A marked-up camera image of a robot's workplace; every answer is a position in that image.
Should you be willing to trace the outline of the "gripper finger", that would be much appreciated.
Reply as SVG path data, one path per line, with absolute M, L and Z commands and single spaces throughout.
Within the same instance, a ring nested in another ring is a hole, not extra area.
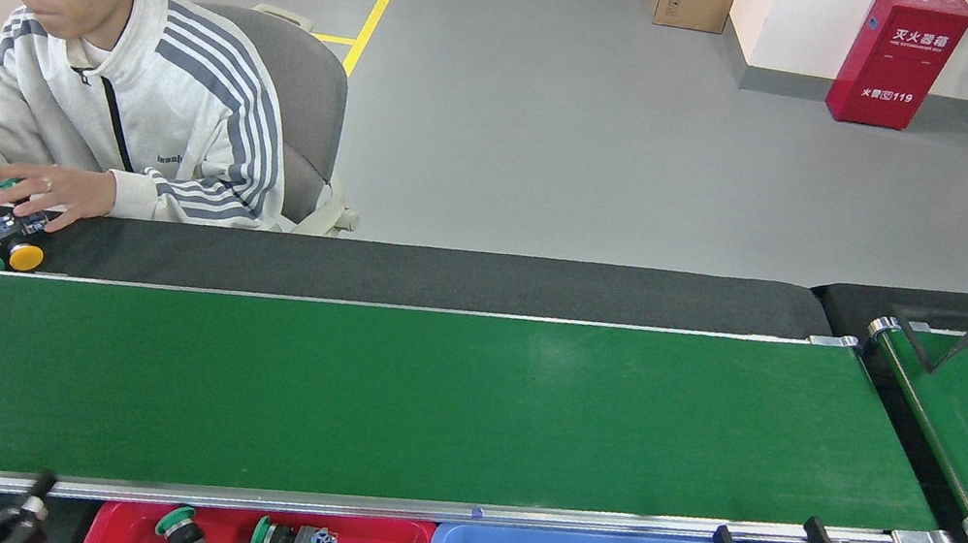
M 0 498 L 0 543 L 47 543 L 46 496 L 56 486 L 57 476 L 42 471 L 21 495 Z

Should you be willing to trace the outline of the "person's left hand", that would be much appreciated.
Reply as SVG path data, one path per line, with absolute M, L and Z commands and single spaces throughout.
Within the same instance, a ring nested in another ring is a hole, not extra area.
M 116 177 L 50 164 L 0 165 L 0 205 L 10 204 L 16 217 L 62 208 L 47 222 L 50 234 L 80 219 L 98 218 L 112 212 Z

